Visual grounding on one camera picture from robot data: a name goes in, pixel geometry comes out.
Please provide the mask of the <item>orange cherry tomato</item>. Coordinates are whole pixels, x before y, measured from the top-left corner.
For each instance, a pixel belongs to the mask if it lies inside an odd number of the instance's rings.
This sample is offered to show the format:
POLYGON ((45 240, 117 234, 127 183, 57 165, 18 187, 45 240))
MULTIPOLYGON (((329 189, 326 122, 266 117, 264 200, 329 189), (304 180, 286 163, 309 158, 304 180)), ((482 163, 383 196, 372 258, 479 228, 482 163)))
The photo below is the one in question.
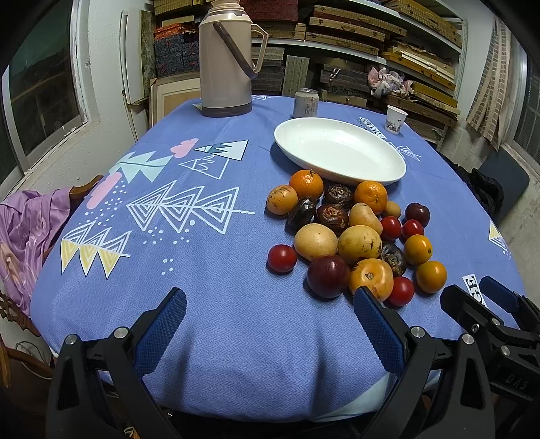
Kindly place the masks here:
POLYGON ((426 236, 415 234, 406 240, 404 254, 408 264, 421 265, 432 257, 433 246, 426 236))
POLYGON ((447 270, 441 262, 428 261, 418 266, 415 280, 424 293, 437 293, 447 281, 447 270))

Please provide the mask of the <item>red cherry tomato front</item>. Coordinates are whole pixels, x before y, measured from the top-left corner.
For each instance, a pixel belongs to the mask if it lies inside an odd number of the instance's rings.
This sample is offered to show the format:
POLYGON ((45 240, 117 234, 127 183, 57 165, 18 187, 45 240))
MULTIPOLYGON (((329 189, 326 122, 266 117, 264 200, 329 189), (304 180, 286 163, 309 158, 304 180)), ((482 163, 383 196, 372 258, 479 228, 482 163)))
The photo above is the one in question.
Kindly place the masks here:
POLYGON ((387 301, 397 307, 406 306, 414 296, 414 284, 411 280, 398 276, 394 279, 394 287, 387 301))

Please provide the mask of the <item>red cherry tomato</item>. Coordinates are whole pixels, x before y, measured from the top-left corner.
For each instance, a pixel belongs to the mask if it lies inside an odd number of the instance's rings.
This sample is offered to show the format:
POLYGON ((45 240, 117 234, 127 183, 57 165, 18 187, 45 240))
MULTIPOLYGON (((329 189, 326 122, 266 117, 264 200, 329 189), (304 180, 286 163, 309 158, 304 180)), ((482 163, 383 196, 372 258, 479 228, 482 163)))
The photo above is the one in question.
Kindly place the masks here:
POLYGON ((414 235, 424 235, 424 226, 416 219, 409 219, 402 224, 402 242, 406 242, 414 235))
POLYGON ((275 273, 290 273, 294 269, 296 263, 297 253, 288 245, 275 245, 268 252, 267 265, 275 273))
POLYGON ((381 225, 383 227, 381 236, 384 240, 397 240, 402 234, 402 224, 395 216, 382 218, 381 225))
POLYGON ((397 307, 406 306, 414 296, 414 284, 411 280, 398 276, 394 279, 394 287, 387 301, 397 307))

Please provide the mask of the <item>orange persimmon-like fruit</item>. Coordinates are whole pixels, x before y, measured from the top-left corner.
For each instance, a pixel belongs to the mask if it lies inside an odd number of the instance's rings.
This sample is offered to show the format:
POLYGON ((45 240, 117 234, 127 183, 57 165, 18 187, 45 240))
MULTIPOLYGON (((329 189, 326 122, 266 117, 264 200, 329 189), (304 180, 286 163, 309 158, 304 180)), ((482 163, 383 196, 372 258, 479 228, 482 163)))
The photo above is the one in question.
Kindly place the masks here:
POLYGON ((391 266, 380 259, 369 258, 358 262, 351 271, 349 288, 352 294, 362 286, 367 287, 379 301, 385 301, 394 288, 391 266))

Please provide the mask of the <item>dark water chestnut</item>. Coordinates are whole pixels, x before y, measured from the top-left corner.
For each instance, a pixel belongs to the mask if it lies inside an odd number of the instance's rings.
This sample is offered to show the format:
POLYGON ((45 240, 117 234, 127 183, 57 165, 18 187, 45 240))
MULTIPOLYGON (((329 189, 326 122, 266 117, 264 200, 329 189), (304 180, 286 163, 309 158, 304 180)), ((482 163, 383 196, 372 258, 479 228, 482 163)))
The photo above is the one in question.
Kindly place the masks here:
POLYGON ((349 215, 345 208, 339 204, 326 204, 317 208, 318 222, 337 234, 349 226, 349 215))
POLYGON ((329 184, 324 191, 323 203, 349 209, 354 204, 353 191, 342 184, 329 184))
POLYGON ((315 214, 318 200, 313 197, 303 197, 298 200, 294 208, 288 214, 287 225, 292 230, 299 230, 309 224, 315 214))
POLYGON ((405 274, 407 269, 405 255, 394 243, 383 243, 380 259, 385 261, 391 267, 394 277, 403 276, 405 274))

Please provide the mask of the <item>large dark red plum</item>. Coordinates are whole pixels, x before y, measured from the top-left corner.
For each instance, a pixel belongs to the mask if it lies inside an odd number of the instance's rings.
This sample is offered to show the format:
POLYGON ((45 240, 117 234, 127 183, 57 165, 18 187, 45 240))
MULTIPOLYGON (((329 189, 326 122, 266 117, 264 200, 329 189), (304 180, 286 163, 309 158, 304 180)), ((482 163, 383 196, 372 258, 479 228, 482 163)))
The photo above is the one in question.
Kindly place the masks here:
POLYGON ((348 286, 350 268, 338 255, 328 255, 310 263, 306 281, 311 291, 323 299, 334 299, 348 286))

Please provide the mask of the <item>yellow round fruit spotted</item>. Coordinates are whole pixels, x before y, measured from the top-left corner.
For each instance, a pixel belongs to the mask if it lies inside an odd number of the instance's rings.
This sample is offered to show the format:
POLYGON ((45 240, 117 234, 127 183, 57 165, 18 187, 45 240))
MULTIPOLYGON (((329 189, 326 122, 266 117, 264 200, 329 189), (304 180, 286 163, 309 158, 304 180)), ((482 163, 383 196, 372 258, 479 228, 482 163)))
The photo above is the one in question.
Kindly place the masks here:
POLYGON ((355 225, 344 230, 338 241, 338 255, 349 265, 362 259, 378 258, 383 247, 380 235, 371 227, 355 225))

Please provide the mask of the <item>small tan longan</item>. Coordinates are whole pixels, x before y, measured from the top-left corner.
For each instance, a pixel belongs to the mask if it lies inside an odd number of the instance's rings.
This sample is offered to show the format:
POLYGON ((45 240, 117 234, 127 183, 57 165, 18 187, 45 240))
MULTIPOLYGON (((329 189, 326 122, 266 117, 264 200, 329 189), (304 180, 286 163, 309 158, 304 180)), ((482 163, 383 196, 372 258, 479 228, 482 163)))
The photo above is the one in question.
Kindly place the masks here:
POLYGON ((396 217, 396 218, 400 218, 401 217, 401 208, 396 202, 394 202, 392 200, 389 200, 386 203, 386 206, 385 206, 385 209, 384 209, 384 211, 382 213, 382 216, 383 217, 393 216, 393 217, 396 217))

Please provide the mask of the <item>yellow pear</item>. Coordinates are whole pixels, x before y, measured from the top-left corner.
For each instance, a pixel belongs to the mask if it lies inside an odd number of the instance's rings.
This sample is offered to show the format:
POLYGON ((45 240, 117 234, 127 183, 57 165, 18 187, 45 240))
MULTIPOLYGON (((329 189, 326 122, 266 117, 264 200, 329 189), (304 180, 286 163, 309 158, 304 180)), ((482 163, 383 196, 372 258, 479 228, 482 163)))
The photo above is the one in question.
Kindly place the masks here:
POLYGON ((364 225, 375 230, 379 235, 383 226, 373 210, 365 203, 359 202, 352 206, 349 212, 349 226, 364 225))

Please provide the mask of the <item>yellow potato-like fruit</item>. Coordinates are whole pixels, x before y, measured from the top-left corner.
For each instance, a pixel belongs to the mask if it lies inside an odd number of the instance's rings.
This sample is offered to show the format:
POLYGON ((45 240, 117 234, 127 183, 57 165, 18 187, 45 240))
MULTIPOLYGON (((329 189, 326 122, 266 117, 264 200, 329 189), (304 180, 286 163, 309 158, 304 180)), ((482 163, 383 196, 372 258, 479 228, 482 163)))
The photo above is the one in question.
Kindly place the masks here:
POLYGON ((300 228, 294 237, 294 248, 298 255, 313 261, 337 253, 338 238, 328 227, 310 223, 300 228))

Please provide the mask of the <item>orange mandarin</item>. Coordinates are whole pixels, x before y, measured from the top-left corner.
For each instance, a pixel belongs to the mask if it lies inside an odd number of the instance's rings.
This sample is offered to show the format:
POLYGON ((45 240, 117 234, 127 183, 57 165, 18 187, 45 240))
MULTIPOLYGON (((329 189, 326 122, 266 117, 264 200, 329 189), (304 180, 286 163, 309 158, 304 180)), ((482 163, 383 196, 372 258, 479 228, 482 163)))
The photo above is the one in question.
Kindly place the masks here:
POLYGON ((297 192, 299 198, 313 197, 319 199, 324 192, 322 178, 313 170, 302 169, 289 179, 289 186, 297 192))
POLYGON ((375 215, 380 215, 386 208, 388 194, 385 186, 376 181, 363 181, 355 189, 353 199, 356 203, 364 203, 375 215))

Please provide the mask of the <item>dark water chestnut top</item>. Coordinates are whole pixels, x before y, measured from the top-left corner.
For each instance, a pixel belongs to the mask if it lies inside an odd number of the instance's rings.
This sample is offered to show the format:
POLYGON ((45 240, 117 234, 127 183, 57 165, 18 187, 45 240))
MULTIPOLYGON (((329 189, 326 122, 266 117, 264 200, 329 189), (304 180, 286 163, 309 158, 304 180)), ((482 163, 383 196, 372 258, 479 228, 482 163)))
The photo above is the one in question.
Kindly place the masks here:
POLYGON ((354 204, 353 191, 342 184, 329 184, 324 191, 323 203, 349 209, 354 204))

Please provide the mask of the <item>yellow-orange passion fruit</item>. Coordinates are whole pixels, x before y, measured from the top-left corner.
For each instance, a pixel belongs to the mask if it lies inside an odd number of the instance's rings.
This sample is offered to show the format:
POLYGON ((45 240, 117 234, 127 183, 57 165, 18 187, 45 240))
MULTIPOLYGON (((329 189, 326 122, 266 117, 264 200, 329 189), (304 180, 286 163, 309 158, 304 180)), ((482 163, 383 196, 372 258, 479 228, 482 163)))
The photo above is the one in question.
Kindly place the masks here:
POLYGON ((297 205, 297 191, 292 186, 280 185, 273 188, 266 199, 266 209, 277 216, 287 215, 297 205))

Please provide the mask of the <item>wooden chair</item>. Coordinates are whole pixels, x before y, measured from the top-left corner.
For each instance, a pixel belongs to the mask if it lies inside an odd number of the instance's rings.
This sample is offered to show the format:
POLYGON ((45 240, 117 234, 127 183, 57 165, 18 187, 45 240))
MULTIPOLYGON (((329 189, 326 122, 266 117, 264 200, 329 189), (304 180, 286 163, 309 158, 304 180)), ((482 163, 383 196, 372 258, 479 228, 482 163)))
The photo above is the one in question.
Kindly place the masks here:
MULTIPOLYGON (((94 177, 90 182, 82 185, 82 186, 68 186, 70 191, 70 199, 71 199, 71 214, 68 218, 68 220, 63 225, 62 229, 59 231, 59 233, 56 235, 55 239, 53 240, 53 245, 49 250, 47 250, 43 257, 43 266, 41 269, 42 273, 43 267, 45 265, 46 260, 49 258, 50 254, 59 247, 59 241, 60 241, 60 235, 62 231, 64 230, 65 226, 67 225, 69 219, 72 217, 72 215, 75 213, 76 209, 81 205, 81 203, 86 199, 88 196, 90 196, 90 193, 95 190, 97 186, 102 182, 103 176, 98 175, 94 177)), ((5 287, 1 284, 1 318, 4 318, 5 320, 9 322, 16 323, 20 329, 29 331, 33 336, 39 337, 40 332, 37 330, 34 322, 32 321, 31 312, 30 315, 25 315, 11 300, 5 293, 5 287)))

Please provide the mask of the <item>dark blue chair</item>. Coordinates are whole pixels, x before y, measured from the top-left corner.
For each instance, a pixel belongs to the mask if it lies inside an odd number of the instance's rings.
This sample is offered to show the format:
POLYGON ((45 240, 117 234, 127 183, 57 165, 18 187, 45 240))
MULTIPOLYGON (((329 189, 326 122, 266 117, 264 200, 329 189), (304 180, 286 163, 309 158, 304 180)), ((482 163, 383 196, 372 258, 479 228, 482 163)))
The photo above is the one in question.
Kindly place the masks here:
POLYGON ((493 214, 496 226, 500 226, 529 185, 530 178, 522 166, 501 146, 492 150, 480 166, 480 171, 496 180, 503 190, 503 200, 498 212, 493 214))

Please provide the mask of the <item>purple cloth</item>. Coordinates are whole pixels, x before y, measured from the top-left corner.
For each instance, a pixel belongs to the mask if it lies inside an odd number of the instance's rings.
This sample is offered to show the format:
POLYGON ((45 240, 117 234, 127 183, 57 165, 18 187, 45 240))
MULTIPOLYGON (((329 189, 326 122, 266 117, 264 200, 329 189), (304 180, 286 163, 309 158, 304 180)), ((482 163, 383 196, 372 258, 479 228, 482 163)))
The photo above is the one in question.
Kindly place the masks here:
POLYGON ((44 254, 71 214, 70 191, 23 190, 1 202, 1 284, 25 315, 30 315, 44 254))

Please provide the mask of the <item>white oval plate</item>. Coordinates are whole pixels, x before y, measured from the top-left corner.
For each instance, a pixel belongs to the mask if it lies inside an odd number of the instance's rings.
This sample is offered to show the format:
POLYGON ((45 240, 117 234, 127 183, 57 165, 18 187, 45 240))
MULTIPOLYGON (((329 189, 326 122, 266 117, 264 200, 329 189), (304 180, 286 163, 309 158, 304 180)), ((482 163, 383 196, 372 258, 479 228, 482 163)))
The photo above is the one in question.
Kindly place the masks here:
POLYGON ((328 118, 291 119, 275 127, 275 143, 294 164, 345 185, 376 181, 384 186, 405 176, 402 155, 360 126, 328 118))

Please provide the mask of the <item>white paper cup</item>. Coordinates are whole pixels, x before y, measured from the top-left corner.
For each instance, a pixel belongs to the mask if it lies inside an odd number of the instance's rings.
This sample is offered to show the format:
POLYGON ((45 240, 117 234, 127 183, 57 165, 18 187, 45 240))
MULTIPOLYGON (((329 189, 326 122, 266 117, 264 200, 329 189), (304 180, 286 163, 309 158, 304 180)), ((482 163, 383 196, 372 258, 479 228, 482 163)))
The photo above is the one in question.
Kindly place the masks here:
POLYGON ((400 133, 401 127, 405 122, 407 112, 393 105, 388 105, 386 110, 386 119, 384 129, 389 133, 400 133))

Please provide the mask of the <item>pink floral cloth bundle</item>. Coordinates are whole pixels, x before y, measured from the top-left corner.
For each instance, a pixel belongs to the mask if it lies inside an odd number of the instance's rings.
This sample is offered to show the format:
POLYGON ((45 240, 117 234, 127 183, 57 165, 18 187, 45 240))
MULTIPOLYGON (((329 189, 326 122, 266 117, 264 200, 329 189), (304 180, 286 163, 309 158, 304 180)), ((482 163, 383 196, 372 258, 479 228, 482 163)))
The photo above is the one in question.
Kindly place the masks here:
POLYGON ((396 95, 407 97, 413 90, 414 82, 405 80, 396 71, 387 71, 387 68, 372 67, 367 75, 368 85, 371 89, 371 95, 380 99, 387 95, 396 95))

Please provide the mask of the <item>white drink can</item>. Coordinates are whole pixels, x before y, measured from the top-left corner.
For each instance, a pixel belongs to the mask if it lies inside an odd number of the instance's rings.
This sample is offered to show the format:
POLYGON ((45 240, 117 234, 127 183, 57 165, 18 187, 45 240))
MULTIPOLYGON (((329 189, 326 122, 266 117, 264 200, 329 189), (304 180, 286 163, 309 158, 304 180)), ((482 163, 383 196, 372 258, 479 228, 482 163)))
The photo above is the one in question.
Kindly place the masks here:
POLYGON ((319 95, 314 89, 301 88, 295 93, 293 117, 316 117, 318 114, 319 95))

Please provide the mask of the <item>metal storage shelf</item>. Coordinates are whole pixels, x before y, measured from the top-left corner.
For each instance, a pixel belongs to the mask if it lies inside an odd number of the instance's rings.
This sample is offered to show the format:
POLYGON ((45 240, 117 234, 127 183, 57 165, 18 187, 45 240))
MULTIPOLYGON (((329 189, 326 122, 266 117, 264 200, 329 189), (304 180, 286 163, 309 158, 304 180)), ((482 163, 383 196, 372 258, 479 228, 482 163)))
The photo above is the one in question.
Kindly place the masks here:
POLYGON ((323 101, 407 112, 408 124, 440 147, 459 119, 468 24, 446 1, 246 1, 268 35, 256 94, 302 87, 323 101), (372 67, 412 80, 407 97, 371 95, 372 67))

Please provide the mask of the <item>beige thermos flask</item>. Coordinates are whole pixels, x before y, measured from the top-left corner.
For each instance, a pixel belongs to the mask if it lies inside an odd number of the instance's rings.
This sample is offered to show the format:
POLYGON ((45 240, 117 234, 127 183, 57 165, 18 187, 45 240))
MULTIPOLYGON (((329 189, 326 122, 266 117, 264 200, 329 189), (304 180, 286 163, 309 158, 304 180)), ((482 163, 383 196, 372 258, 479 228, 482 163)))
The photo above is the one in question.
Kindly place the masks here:
POLYGON ((252 80, 269 35, 238 1, 213 1, 198 27, 201 112, 232 117, 252 111, 252 80))

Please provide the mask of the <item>window with white frame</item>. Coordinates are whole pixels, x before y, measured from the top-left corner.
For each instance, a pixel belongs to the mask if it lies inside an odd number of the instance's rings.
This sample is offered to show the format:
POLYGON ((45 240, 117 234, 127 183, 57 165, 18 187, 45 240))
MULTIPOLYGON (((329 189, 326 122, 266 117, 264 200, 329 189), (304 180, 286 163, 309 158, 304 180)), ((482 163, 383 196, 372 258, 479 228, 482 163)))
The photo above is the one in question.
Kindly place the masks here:
POLYGON ((85 123, 72 67, 75 1, 55 1, 1 72, 1 183, 16 182, 85 123))

